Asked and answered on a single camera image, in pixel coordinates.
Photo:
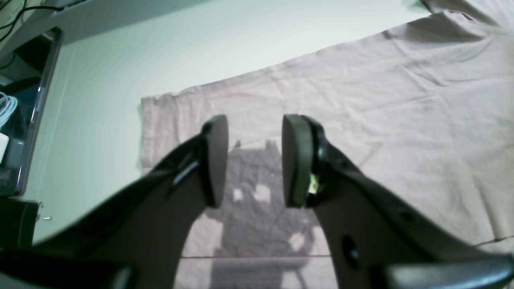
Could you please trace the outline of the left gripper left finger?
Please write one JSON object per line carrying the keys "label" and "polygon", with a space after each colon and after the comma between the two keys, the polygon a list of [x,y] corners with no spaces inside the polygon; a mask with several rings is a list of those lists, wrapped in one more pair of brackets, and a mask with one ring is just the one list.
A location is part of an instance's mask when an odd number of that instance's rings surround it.
{"label": "left gripper left finger", "polygon": [[222,203],[228,142],[228,120],[216,115],[62,232],[3,250],[2,289],[171,289],[193,223]]}

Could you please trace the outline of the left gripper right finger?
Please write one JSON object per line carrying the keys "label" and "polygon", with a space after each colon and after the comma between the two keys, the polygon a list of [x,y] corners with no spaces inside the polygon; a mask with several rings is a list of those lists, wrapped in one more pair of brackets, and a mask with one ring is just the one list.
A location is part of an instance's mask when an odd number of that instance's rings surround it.
{"label": "left gripper right finger", "polygon": [[513,256],[489,254],[448,234],[368,178],[305,115],[281,124],[285,205],[310,208],[340,289],[503,289]]}

